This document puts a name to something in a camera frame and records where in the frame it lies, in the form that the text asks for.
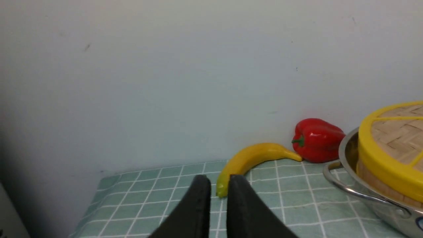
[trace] yellow rim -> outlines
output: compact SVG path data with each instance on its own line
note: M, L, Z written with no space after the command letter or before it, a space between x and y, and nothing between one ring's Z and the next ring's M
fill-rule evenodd
M371 134L371 127L374 121L379 120L404 120L422 119L423 117L399 116L379 117L382 113L404 106L423 104L423 101L409 102L392 105L379 109L368 115L360 125L358 131L358 150L363 164L382 182L394 190L419 202L423 202L423 173L414 169L413 166L423 157L420 153L410 164L402 164L387 155L375 142Z

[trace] toy banana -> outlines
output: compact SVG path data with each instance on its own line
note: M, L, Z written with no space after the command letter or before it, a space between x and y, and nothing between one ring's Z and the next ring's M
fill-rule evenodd
M302 161L301 156L276 143L260 143L242 149L229 160L217 178L216 196L220 198L227 196L231 174L245 174L262 162L282 158Z

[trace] red bell pepper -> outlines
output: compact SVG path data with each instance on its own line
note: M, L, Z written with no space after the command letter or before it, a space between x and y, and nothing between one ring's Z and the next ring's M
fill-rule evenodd
M338 148L344 132L322 119L308 118L295 127L292 146L301 157L312 163L323 163L338 158Z

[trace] pot handle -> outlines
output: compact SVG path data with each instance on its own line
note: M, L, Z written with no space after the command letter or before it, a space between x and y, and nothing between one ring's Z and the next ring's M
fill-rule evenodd
M370 202L377 202L379 204L384 204L387 206L394 206L396 208L396 213L401 216L402 218L408 218L411 216L411 213L406 209L403 208L397 204L393 204L391 202L388 202L382 198L378 198L372 195L368 195L368 194L364 194L364 193L360 193L350 187L348 187L347 185L343 184L341 181L339 181L338 179L336 179L333 174L330 172L331 170L334 169L341 169L343 168L343 165L341 164L341 162L339 161L335 161L333 163L329 163L327 165L325 165L325 167L323 168L323 176L324 178L330 182L330 184L332 184L334 187L340 189L341 191L347 193L348 195L354 196L358 199L364 199Z

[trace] green pepper stem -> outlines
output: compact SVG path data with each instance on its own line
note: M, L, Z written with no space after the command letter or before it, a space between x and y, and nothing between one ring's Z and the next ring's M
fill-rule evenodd
M291 143L298 143L300 147L304 147L304 136L301 136L298 140L292 140Z

